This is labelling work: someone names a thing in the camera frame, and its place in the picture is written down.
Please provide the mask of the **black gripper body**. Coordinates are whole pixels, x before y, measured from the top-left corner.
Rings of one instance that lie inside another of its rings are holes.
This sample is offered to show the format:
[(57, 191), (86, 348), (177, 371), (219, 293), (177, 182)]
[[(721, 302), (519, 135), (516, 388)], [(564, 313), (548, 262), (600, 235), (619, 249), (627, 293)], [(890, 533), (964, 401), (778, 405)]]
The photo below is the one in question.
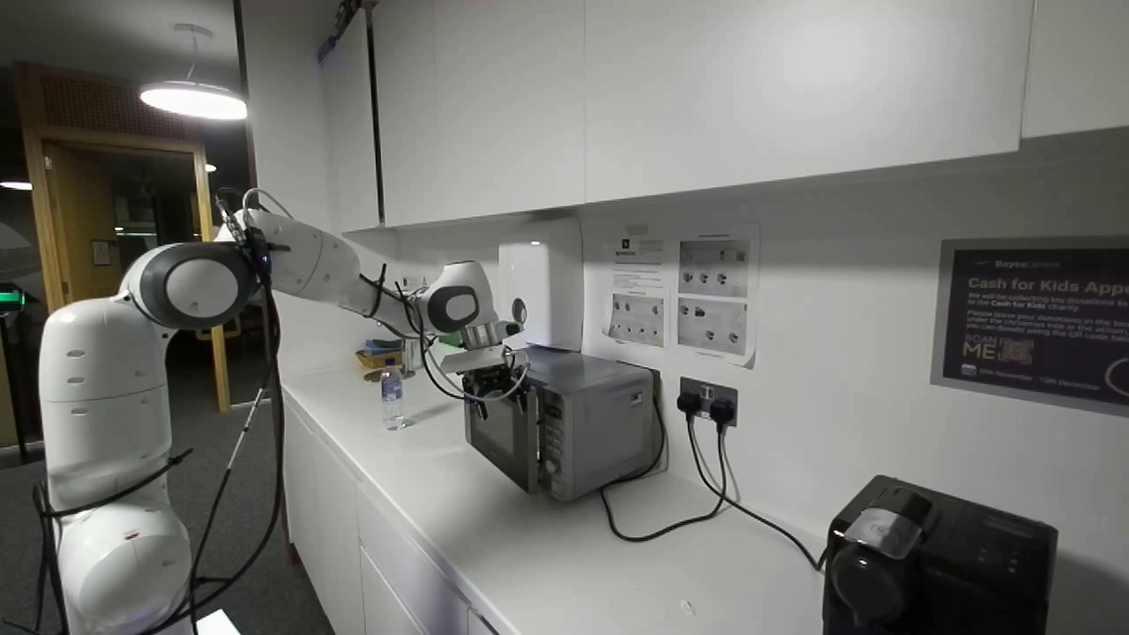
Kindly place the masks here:
[(466, 401), (506, 401), (524, 388), (527, 371), (507, 348), (513, 335), (513, 321), (470, 323), (457, 335), (460, 352), (451, 371), (460, 375)]

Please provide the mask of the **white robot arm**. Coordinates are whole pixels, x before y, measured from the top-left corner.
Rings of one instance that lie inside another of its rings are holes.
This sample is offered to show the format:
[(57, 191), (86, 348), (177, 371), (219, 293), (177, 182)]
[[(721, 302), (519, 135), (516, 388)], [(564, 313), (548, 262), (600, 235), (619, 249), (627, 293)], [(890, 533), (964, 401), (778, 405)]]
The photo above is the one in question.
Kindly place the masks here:
[(278, 293), (447, 338), (463, 371), (507, 361), (507, 323), (477, 264), (394, 293), (361, 272), (345, 241), (265, 206), (239, 206), (210, 243), (142, 255), (116, 293), (53, 311), (38, 344), (47, 523), (71, 635), (191, 635), (199, 556), (169, 498), (166, 348)]

